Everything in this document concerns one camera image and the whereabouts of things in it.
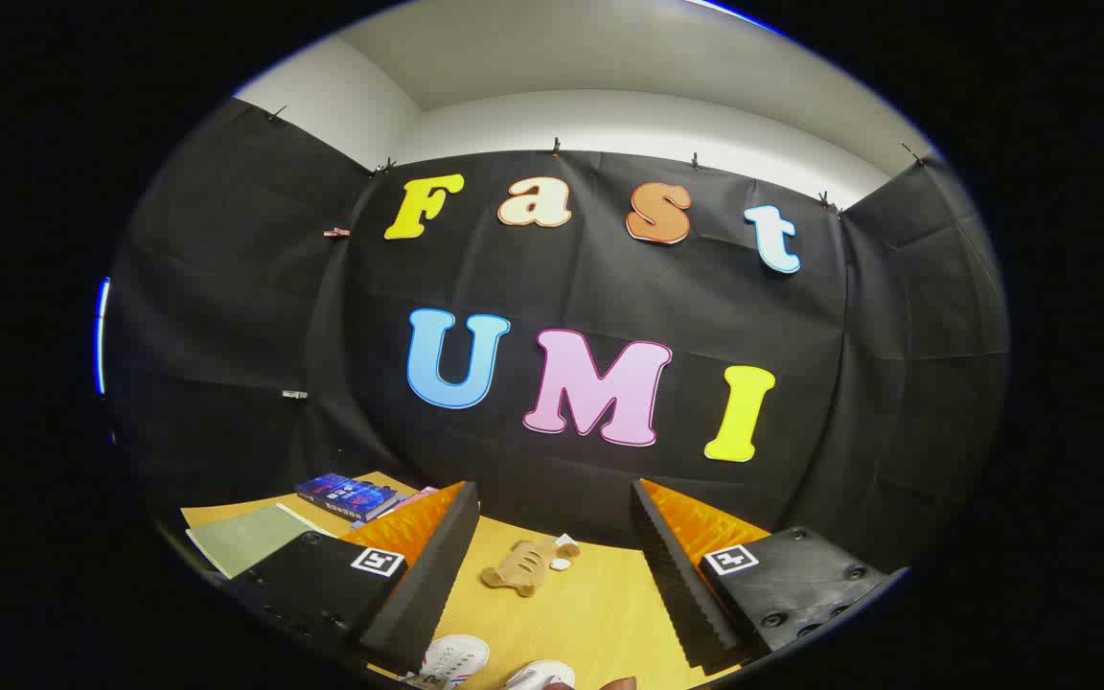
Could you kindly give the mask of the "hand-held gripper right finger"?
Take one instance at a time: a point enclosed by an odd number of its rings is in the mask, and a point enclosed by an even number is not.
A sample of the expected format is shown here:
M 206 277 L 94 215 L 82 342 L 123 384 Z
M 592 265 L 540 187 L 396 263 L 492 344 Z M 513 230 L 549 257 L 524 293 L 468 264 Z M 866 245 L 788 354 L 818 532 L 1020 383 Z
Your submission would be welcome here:
M 708 673 L 797 654 L 903 578 L 817 530 L 767 532 L 644 477 L 630 511 L 687 662 Z

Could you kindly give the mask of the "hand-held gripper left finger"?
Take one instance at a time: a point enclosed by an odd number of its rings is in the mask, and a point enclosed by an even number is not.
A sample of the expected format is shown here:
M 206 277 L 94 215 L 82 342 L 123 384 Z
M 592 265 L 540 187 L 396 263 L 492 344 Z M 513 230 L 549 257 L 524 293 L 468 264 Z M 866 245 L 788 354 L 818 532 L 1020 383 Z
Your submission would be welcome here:
M 478 521 L 476 484 L 455 482 L 347 537 L 307 530 L 226 590 L 337 662 L 417 671 Z

